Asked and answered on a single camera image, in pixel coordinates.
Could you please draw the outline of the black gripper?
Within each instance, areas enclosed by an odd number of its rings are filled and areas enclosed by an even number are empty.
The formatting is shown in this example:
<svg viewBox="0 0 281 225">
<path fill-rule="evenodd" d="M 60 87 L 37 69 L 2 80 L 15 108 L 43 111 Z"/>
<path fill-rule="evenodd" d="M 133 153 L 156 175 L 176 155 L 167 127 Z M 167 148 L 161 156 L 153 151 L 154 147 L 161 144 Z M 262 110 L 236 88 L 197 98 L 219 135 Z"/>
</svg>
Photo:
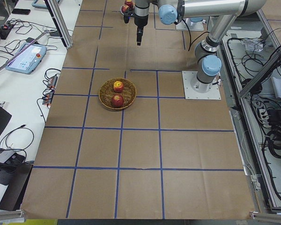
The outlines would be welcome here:
<svg viewBox="0 0 281 225">
<path fill-rule="evenodd" d="M 124 23 L 129 23 L 131 17 L 134 17 L 134 11 L 132 9 L 127 9 L 124 13 Z"/>
<path fill-rule="evenodd" d="M 134 5 L 134 24 L 137 26 L 137 45 L 141 45 L 143 28 L 148 23 L 148 1 L 136 0 Z"/>
</svg>

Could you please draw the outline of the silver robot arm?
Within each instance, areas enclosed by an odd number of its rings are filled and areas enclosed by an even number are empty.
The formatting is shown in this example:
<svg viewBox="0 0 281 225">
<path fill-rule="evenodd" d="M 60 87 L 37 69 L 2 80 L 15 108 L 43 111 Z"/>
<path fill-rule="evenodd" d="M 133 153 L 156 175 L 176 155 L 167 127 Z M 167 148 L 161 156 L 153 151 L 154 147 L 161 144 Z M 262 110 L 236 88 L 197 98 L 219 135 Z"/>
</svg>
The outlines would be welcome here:
<svg viewBox="0 0 281 225">
<path fill-rule="evenodd" d="M 133 9 L 124 12 L 124 22 L 134 18 L 137 26 L 137 44 L 141 45 L 143 28 L 148 23 L 149 5 L 158 7 L 160 21 L 165 25 L 178 24 L 185 18 L 217 16 L 216 24 L 207 37 L 195 47 L 198 71 L 191 87 L 199 92 L 210 91 L 222 62 L 215 55 L 230 25 L 239 16 L 250 15 L 261 9 L 264 0 L 137 0 Z"/>
</svg>

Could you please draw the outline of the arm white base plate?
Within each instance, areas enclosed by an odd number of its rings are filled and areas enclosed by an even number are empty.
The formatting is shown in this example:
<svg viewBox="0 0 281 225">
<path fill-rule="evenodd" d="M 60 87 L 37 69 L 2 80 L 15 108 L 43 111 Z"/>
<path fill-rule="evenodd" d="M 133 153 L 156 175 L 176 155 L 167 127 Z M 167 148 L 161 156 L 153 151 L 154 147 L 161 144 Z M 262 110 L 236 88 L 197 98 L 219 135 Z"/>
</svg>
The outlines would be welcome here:
<svg viewBox="0 0 281 225">
<path fill-rule="evenodd" d="M 187 31 L 187 28 L 189 28 L 190 31 L 203 31 L 203 21 L 203 17 L 186 18 L 185 23 L 182 21 L 176 25 L 176 30 Z"/>
<path fill-rule="evenodd" d="M 197 79 L 197 71 L 182 71 L 185 99 L 221 100 L 216 78 L 210 84 L 201 83 Z"/>
</svg>

